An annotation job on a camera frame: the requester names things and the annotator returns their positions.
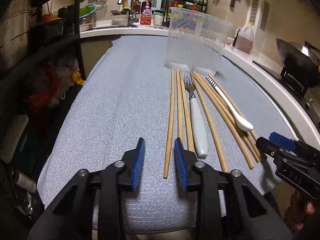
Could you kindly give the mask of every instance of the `spoon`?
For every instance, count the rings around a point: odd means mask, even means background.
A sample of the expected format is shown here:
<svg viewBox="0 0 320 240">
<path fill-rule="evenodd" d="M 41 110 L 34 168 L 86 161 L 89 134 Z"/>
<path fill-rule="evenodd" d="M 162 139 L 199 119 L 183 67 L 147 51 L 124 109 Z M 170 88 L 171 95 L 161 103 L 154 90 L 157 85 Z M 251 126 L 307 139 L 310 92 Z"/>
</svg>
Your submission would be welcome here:
<svg viewBox="0 0 320 240">
<path fill-rule="evenodd" d="M 205 77 L 229 107 L 233 117 L 235 118 L 237 126 L 244 132 L 250 132 L 251 130 L 253 130 L 253 125 L 237 112 L 237 110 L 234 108 L 225 94 L 221 91 L 221 89 L 217 86 L 217 84 L 209 76 Z"/>
</svg>

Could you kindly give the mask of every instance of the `wooden chopstick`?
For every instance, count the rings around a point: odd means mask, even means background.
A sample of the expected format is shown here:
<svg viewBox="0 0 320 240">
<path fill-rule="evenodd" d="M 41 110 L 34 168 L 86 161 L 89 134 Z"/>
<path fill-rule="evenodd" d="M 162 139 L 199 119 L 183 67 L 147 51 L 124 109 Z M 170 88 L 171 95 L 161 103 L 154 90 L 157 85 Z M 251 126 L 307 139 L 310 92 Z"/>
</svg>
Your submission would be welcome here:
<svg viewBox="0 0 320 240">
<path fill-rule="evenodd" d="M 176 83 L 177 83 L 177 110 L 178 110 L 178 138 L 183 145 L 183 120 L 182 120 L 182 91 L 180 82 L 180 71 L 176 71 Z"/>
<path fill-rule="evenodd" d="M 206 104 L 206 102 L 204 100 L 204 96 L 202 95 L 202 93 L 200 91 L 201 90 L 200 86 L 199 86 L 199 84 L 198 84 L 198 82 L 196 80 L 194 80 L 194 84 L 195 84 L 195 87 L 196 87 L 196 90 L 197 90 L 197 93 L 198 93 L 198 97 L 199 97 L 199 99 L 201 101 L 202 108 L 204 110 L 205 116 L 207 117 L 207 120 L 208 120 L 208 123 L 209 123 L 209 126 L 210 126 L 210 130 L 211 130 L 211 133 L 212 133 L 214 144 L 215 144 L 217 152 L 218 152 L 218 156 L 219 156 L 219 160 L 220 160 L 222 171 L 223 172 L 229 172 L 228 163 L 226 161 L 226 157 L 224 155 L 224 152 L 223 152 L 223 149 L 222 149 L 222 146 L 221 146 L 221 143 L 220 143 L 219 135 L 217 133 L 216 127 L 215 127 L 214 122 L 212 120 L 212 117 L 210 115 L 208 106 L 207 106 L 207 104 Z"/>
<path fill-rule="evenodd" d="M 174 118 L 174 71 L 171 70 L 171 95 L 170 95 L 170 110 L 169 110 L 169 122 L 168 122 L 168 134 L 167 134 L 167 144 L 165 147 L 165 157 L 164 157 L 164 172 L 163 178 L 168 177 L 170 155 L 172 147 L 172 136 L 173 136 L 173 118 Z"/>
<path fill-rule="evenodd" d="M 216 99 L 216 97 L 214 96 L 214 94 L 210 91 L 210 89 L 206 86 L 207 82 L 205 82 L 203 79 L 201 79 L 202 77 L 200 75 L 198 75 L 197 73 L 194 73 L 194 77 L 196 78 L 196 80 L 198 81 L 198 83 L 200 84 L 200 86 L 202 87 L 202 89 L 204 90 L 204 92 L 207 94 L 207 96 L 209 97 L 209 99 L 212 101 L 212 103 L 214 104 L 214 106 L 217 108 L 217 110 L 219 111 L 219 113 L 221 114 L 221 116 L 223 117 L 224 121 L 226 122 L 226 124 L 228 125 L 230 131 L 232 132 L 233 136 L 235 137 L 243 155 L 244 158 L 246 159 L 249 168 L 253 169 L 254 168 L 254 163 L 252 161 L 252 159 L 250 158 L 250 155 L 247 151 L 247 149 L 245 148 L 240 135 L 238 134 L 238 131 L 236 130 L 235 126 L 232 124 L 232 122 L 230 121 L 230 119 L 228 118 L 225 110 L 221 107 L 220 103 L 218 102 L 218 100 Z"/>
<path fill-rule="evenodd" d="M 217 84 L 217 86 L 220 88 L 220 90 L 225 94 L 225 96 L 229 99 L 229 101 L 231 102 L 231 104 L 233 105 L 233 107 L 237 110 L 237 112 L 243 117 L 244 115 L 241 113 L 241 111 L 239 110 L 238 106 L 234 103 L 234 101 L 231 99 L 231 97 L 229 97 L 229 95 L 227 94 L 227 92 L 219 85 L 219 83 L 214 79 L 214 77 L 212 75 L 209 74 L 209 77 Z M 254 130 L 250 131 L 251 136 L 253 137 L 253 139 L 256 141 L 258 139 L 257 134 L 255 133 Z M 257 154 L 259 156 L 259 158 L 261 159 L 261 154 L 259 152 L 259 150 L 257 149 Z"/>
<path fill-rule="evenodd" d="M 221 108 L 225 111 L 226 115 L 228 116 L 229 120 L 231 121 L 231 123 L 233 124 L 233 126 L 237 129 L 239 135 L 241 136 L 241 138 L 243 139 L 243 141 L 246 143 L 246 145 L 248 146 L 248 148 L 250 149 L 250 151 L 252 152 L 252 155 L 254 156 L 255 160 L 257 162 L 261 161 L 261 158 L 258 154 L 258 149 L 256 147 L 256 145 L 251 141 L 250 136 L 248 136 L 248 134 L 246 132 L 243 132 L 238 125 L 236 124 L 236 121 L 233 117 L 233 115 L 230 113 L 229 108 L 225 107 L 224 104 L 222 104 L 222 102 L 224 102 L 224 100 L 220 97 L 220 95 L 218 94 L 218 92 L 203 78 L 198 74 L 198 78 L 201 78 L 203 80 L 203 82 L 205 83 L 205 85 L 207 86 L 207 88 L 210 90 L 210 92 L 212 93 L 212 95 L 215 97 L 215 99 L 218 101 L 218 103 L 220 104 Z"/>
<path fill-rule="evenodd" d="M 195 145 L 193 143 L 192 127 L 191 127 L 191 117 L 188 107 L 188 99 L 186 95 L 186 88 L 184 86 L 183 76 L 180 70 L 180 83 L 182 90 L 182 100 L 183 100 L 183 109 L 184 109 L 184 119 L 186 122 L 186 131 L 187 131 L 187 141 L 188 141 L 188 151 L 195 152 Z"/>
</svg>

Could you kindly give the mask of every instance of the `metal faucet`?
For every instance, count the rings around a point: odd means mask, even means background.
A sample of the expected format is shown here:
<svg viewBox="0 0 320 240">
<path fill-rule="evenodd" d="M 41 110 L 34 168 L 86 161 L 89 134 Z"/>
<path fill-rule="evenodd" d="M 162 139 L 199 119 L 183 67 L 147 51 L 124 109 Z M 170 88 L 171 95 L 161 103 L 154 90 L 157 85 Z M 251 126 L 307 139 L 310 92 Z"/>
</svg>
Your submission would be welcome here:
<svg viewBox="0 0 320 240">
<path fill-rule="evenodd" d="M 131 0 L 131 10 L 129 12 L 129 16 L 128 16 L 128 23 L 127 23 L 127 27 L 133 27 L 133 23 L 137 23 L 139 22 L 139 19 L 137 18 L 136 16 L 136 13 L 134 10 L 132 10 L 132 7 L 133 7 L 133 1 L 134 0 Z"/>
</svg>

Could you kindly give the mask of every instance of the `spice jar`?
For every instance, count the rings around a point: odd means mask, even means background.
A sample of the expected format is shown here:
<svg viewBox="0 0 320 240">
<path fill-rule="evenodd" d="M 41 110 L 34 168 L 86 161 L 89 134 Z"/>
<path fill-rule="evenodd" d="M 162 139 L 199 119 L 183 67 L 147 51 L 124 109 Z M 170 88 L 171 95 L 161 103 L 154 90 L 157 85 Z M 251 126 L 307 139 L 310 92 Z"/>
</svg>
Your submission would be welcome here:
<svg viewBox="0 0 320 240">
<path fill-rule="evenodd" d="M 135 11 L 136 14 L 140 14 L 141 11 L 141 2 L 134 1 L 132 5 L 132 10 Z"/>
</svg>

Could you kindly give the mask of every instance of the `white fork handle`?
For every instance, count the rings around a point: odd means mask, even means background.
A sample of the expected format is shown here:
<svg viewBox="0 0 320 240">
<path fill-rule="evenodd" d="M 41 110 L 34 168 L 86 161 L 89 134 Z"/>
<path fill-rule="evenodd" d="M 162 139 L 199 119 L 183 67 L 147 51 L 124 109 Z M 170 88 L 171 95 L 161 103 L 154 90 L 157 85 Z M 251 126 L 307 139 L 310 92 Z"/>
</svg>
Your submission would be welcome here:
<svg viewBox="0 0 320 240">
<path fill-rule="evenodd" d="M 190 99 L 191 124 L 193 141 L 195 143 L 196 154 L 199 158 L 205 158 L 208 155 L 208 139 L 204 121 L 196 98 Z"/>
</svg>

